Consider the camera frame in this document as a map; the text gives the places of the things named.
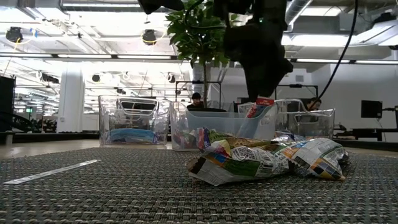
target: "person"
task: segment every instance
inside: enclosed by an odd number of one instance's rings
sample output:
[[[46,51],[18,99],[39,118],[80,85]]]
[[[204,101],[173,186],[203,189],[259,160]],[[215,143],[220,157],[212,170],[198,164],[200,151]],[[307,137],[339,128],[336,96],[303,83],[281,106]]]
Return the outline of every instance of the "person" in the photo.
[[[319,110],[319,107],[321,107],[321,104],[322,104],[321,99],[313,97],[307,102],[307,104],[305,105],[305,109],[307,111],[317,111]]]
[[[204,108],[203,102],[200,100],[201,96],[199,93],[194,93],[192,95],[192,104],[188,105],[188,109],[194,109],[194,108]]]

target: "white pillar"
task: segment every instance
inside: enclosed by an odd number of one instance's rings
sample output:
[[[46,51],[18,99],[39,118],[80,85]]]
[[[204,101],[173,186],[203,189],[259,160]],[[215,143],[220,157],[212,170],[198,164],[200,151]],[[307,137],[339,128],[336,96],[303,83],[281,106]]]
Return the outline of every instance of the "white pillar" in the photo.
[[[394,57],[394,60],[398,60],[398,50],[391,50],[391,54]]]
[[[30,119],[37,119],[37,107],[32,107],[32,112],[30,112]]]
[[[64,62],[61,78],[57,132],[82,132],[85,79],[81,63]]]

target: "black speaker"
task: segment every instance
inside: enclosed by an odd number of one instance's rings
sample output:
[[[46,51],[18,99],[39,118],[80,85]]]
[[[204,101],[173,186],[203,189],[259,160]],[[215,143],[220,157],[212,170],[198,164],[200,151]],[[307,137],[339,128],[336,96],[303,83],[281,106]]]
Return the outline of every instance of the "black speaker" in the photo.
[[[0,77],[0,111],[13,114],[15,79]],[[0,115],[0,132],[11,131],[12,116]]]

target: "white tape strip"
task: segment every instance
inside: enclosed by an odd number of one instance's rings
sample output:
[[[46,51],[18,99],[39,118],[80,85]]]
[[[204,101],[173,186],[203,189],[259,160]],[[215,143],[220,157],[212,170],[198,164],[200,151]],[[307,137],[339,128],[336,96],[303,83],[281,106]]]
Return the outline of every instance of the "white tape strip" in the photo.
[[[66,170],[70,170],[70,169],[74,169],[74,168],[77,168],[77,167],[85,166],[85,165],[92,164],[94,162],[99,162],[99,161],[101,161],[101,160],[93,159],[92,161],[81,162],[79,164],[75,164],[75,165],[72,165],[72,166],[62,167],[62,168],[59,168],[59,169],[50,170],[50,171],[47,171],[47,172],[31,175],[31,176],[28,176],[28,177],[23,177],[23,178],[16,179],[16,180],[10,180],[10,181],[7,181],[7,182],[5,182],[3,184],[21,184],[23,182],[27,182],[27,181],[38,179],[38,178],[42,178],[42,177],[46,177],[46,176],[52,175],[52,174],[57,174],[59,172],[63,172],[63,171],[66,171]]]

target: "monitor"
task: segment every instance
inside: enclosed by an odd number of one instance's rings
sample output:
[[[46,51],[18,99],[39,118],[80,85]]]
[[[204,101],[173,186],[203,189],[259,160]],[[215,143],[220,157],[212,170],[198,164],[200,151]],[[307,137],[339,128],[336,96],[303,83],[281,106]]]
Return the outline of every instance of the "monitor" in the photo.
[[[361,103],[361,118],[381,118],[382,101],[363,100]]]

